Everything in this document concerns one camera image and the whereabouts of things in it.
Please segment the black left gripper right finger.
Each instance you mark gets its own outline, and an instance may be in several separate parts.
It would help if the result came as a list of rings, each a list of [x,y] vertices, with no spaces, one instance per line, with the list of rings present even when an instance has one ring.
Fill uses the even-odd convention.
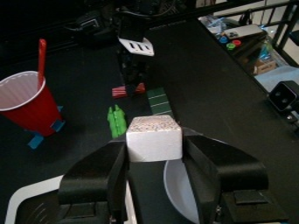
[[[266,168],[242,150],[182,130],[182,158],[200,224],[288,221],[268,189]]]

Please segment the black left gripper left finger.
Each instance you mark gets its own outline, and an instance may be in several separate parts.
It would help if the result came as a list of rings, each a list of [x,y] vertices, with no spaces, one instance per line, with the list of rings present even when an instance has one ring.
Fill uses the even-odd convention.
[[[126,143],[113,140],[63,174],[57,224],[124,224],[126,220]]]

